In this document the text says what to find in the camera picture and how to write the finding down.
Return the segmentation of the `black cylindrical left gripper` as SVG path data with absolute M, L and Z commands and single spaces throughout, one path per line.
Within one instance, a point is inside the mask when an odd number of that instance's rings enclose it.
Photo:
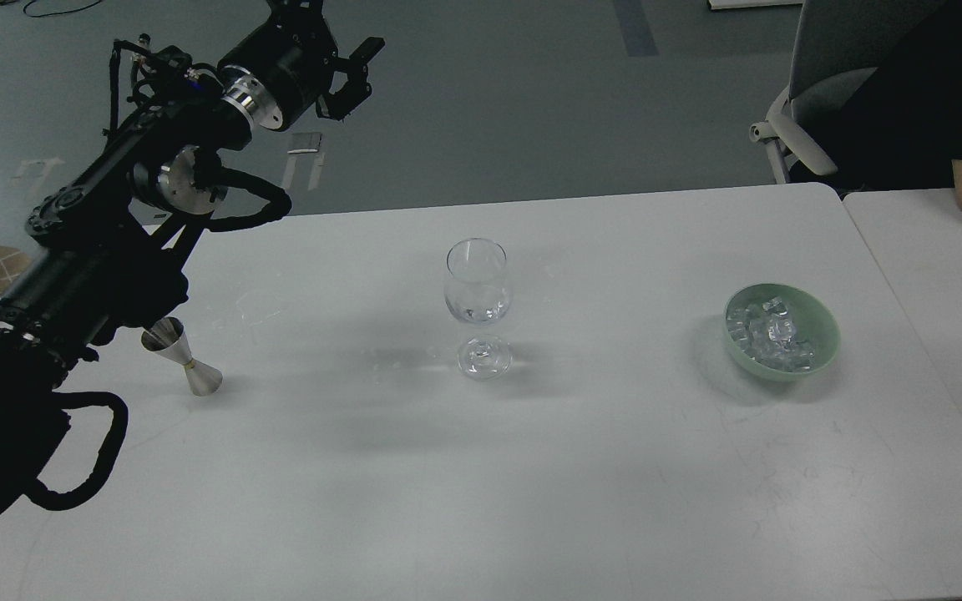
M 341 57 L 323 15 L 324 1 L 266 4 L 266 23 L 218 62 L 218 72 L 229 80 L 245 77 L 263 88 L 260 126 L 283 132 L 313 105 L 318 118 L 343 121 L 370 98 L 369 63 L 385 48 L 385 38 L 366 38 Z M 331 91 L 335 73 L 345 80 Z

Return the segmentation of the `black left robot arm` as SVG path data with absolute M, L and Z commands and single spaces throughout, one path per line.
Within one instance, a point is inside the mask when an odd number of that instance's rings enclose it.
M 90 501 L 124 444 L 129 408 L 109 391 L 63 392 L 119 328 L 153 330 L 187 301 L 184 266 L 206 232 L 282 220 L 280 185 L 225 167 L 256 127 L 286 132 L 308 109 L 346 118 L 372 95 L 384 38 L 341 53 L 321 1 L 270 15 L 216 65 L 149 35 L 117 39 L 103 152 L 34 206 L 39 255 L 0 293 L 0 516 Z

